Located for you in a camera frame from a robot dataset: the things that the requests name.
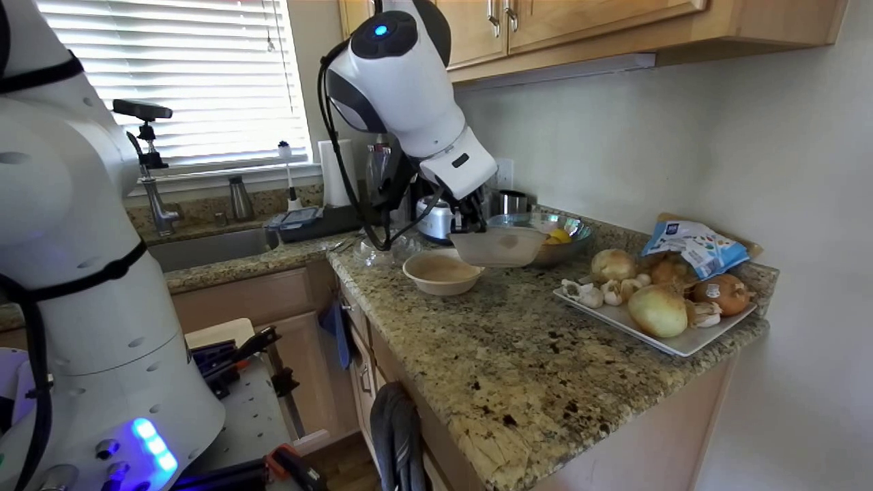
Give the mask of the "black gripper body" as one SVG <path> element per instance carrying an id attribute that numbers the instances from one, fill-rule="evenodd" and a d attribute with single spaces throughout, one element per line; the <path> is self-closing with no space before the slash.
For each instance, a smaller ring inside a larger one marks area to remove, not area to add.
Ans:
<path id="1" fill-rule="evenodd" d="M 423 197 L 440 197 L 451 205 L 453 209 L 453 226 L 451 226 L 451 235 L 453 233 L 478 233 L 483 226 L 483 193 L 479 192 L 471 192 L 468 197 L 464 199 L 456 199 L 451 192 L 445 192 L 442 185 L 433 185 L 433 182 L 425 182 L 425 179 L 417 179 L 412 185 L 412 197 L 414 197 L 414 208 Z"/>

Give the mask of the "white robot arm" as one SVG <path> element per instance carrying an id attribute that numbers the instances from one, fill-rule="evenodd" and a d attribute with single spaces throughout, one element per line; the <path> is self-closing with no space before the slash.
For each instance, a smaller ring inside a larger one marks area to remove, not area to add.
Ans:
<path id="1" fill-rule="evenodd" d="M 227 426 L 122 197 L 136 151 L 36 0 L 3 0 L 0 279 L 24 314 L 36 410 L 3 437 L 3 491 L 170 491 Z M 496 171 L 447 79 L 432 0 L 385 0 L 318 73 L 318 103 L 391 133 L 466 233 Z"/>

